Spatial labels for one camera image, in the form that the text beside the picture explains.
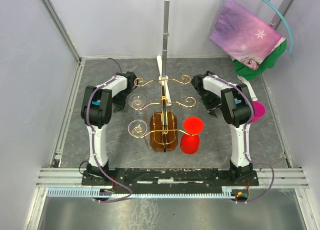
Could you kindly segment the magenta wine glass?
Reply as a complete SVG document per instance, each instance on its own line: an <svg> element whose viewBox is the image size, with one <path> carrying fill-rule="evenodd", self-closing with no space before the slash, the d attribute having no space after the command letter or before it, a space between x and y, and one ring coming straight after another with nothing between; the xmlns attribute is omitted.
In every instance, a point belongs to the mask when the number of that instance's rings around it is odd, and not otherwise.
<svg viewBox="0 0 320 230"><path fill-rule="evenodd" d="M266 108L262 103L258 101L254 101L252 104L253 104L254 115L251 122L255 123L259 121L266 114Z"/></svg>

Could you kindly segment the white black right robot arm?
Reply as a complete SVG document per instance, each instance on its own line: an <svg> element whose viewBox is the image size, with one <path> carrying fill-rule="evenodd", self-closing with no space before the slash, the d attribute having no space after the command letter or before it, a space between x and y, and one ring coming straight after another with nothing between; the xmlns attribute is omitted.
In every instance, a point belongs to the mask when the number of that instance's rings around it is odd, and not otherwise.
<svg viewBox="0 0 320 230"><path fill-rule="evenodd" d="M222 176L239 186L254 172L249 151L249 130L255 111L249 89L246 84L236 85L210 71L195 75L191 84L205 108L220 108L229 125L232 154L229 171Z"/></svg>

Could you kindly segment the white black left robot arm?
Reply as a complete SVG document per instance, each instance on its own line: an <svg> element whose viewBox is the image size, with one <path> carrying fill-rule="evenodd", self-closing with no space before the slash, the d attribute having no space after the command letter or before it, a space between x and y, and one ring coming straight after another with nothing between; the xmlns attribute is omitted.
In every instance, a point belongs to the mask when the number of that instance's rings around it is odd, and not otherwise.
<svg viewBox="0 0 320 230"><path fill-rule="evenodd" d="M85 180L92 179L99 185L110 180L109 159L106 151L106 131L113 113L113 106L123 110L126 99L135 88L134 72L117 72L105 83L85 88L81 118L89 134L90 156L83 173Z"/></svg>

